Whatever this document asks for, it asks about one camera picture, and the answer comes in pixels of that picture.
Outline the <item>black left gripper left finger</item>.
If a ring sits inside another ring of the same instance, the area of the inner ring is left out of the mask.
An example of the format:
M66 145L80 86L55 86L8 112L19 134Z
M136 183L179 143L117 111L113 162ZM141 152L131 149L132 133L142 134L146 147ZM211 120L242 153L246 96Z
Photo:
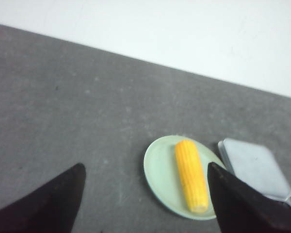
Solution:
M79 211L86 179L77 163L0 210L0 233L69 233Z

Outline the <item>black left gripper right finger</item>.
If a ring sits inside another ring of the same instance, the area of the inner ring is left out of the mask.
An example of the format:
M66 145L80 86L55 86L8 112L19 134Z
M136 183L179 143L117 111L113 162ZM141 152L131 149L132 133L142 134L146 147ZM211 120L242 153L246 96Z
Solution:
M208 164L210 197L223 233L291 233L291 207L270 199L223 169Z

